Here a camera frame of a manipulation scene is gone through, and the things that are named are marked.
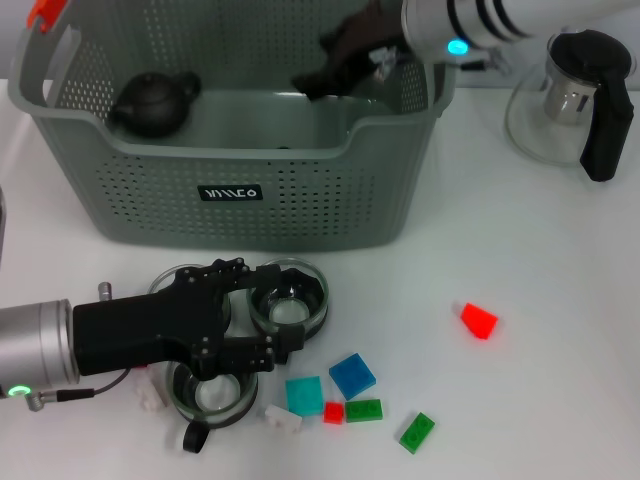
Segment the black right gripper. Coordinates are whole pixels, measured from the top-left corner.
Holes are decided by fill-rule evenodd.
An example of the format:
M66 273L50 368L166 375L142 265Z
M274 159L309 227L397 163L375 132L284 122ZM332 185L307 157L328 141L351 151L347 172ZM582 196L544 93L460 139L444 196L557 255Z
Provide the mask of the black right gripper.
M402 56L411 50L402 29L402 2L384 6L369 1L361 10L319 38L327 54L320 71L294 76L293 87L310 101L324 97L345 97L375 70L370 53L380 48L395 48Z

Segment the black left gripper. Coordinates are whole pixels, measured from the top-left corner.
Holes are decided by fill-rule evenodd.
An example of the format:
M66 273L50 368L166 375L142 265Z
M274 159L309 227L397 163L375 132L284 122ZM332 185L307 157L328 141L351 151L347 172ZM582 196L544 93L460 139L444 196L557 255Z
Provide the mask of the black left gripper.
M83 376L173 361L200 380L271 372L305 343L304 327L224 337L225 292L278 287L278 265L248 267L243 258L182 269L168 287L147 295L73 308L73 353Z

